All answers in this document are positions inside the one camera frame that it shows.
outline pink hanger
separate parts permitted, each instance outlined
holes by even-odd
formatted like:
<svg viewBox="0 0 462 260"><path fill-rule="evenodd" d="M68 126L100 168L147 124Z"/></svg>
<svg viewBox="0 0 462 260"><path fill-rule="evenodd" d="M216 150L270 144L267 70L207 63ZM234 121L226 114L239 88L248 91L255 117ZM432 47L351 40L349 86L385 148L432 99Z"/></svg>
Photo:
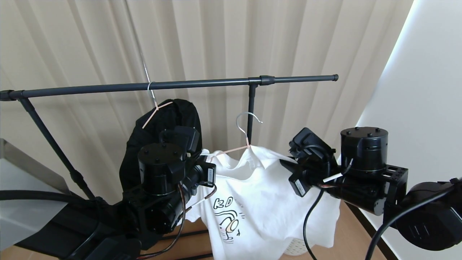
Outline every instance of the pink hanger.
<svg viewBox="0 0 462 260"><path fill-rule="evenodd" d="M147 90L149 90L149 86L151 85L152 82L149 82L149 85L147 85ZM170 105L172 104L173 102L168 102L167 104L163 104L161 106L158 106L157 105L157 101L156 101L156 97L154 97L154 91L151 89L151 94L152 94L152 98L154 99L154 105L156 106L156 109L154 109L154 111L152 112L152 114L150 115L150 117L146 120L146 123L143 125L142 129L144 129L147 125L147 123L149 123L149 121L151 120L151 118L154 116L154 114L159 111L159 108L163 108L164 106L167 106L167 105Z"/></svg>
<svg viewBox="0 0 462 260"><path fill-rule="evenodd" d="M239 121L238 121L238 119L239 119L239 117L240 117L241 115L243 115L243 114L249 114L249 115L255 117L255 119L257 119L257 121L258 121L259 123L261 123L261 124L263 123L262 121L260 121L260 120L258 119L258 117L257 117L254 113L251 113L251 112L242 112L242 113L240 113L240 114L236 117L236 126L237 126L237 128L239 128L239 130L241 130L241 131L245 134L245 142L246 142L246 145L245 145L245 146L242 146L242 147L239 147L239 148L234 148L234 149L231 149L231 150L219 152L216 156L222 155L222 154L227 154L227 153L234 152L234 151L238 151L238 150L245 149L245 148L250 148L249 138L247 137L247 133L244 131L244 129L242 129L242 128L239 126Z"/></svg>

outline beige curtain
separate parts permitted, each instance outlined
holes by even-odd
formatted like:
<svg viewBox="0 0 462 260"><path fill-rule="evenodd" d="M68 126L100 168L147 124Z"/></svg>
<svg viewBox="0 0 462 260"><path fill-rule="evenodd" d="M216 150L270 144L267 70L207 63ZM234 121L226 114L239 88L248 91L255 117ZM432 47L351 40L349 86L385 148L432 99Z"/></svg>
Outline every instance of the beige curtain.
<svg viewBox="0 0 462 260"><path fill-rule="evenodd" d="M1 89L259 76L338 74L337 82L257 88L253 144L286 153L309 127L331 146L356 124L412 0L177 0L0 2ZM197 107L204 147L245 144L235 127L247 87L159 90ZM113 203L146 91L33 98L32 103L96 195ZM2 102L1 137L65 176L18 102ZM245 127L246 118L242 118Z"/></svg>

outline white wall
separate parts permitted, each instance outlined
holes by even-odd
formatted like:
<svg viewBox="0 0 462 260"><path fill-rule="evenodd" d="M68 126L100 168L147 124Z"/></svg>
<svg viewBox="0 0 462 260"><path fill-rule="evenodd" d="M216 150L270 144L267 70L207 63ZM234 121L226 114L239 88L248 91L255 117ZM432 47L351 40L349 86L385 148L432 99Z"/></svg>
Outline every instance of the white wall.
<svg viewBox="0 0 462 260"><path fill-rule="evenodd" d="M462 0L415 0L358 126L389 132L388 163L409 168L408 190L462 173ZM376 226L381 217L366 214ZM389 229L383 238L403 260L461 259L415 247Z"/></svg>

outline cylindrical motor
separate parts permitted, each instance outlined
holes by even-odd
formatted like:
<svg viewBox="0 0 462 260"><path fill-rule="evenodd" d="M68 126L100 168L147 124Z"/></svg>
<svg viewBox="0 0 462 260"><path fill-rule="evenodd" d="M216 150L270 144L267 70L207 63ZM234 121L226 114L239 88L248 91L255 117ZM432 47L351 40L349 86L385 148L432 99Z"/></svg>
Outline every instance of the cylindrical motor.
<svg viewBox="0 0 462 260"><path fill-rule="evenodd" d="M343 130L341 136L342 168L353 159L351 170L377 172L387 165L388 132L375 127Z"/></svg>
<svg viewBox="0 0 462 260"><path fill-rule="evenodd" d="M138 162L141 183L146 192L166 195L176 190L179 181L174 180L172 165L182 162L181 147L172 143L146 145L138 153Z"/></svg>

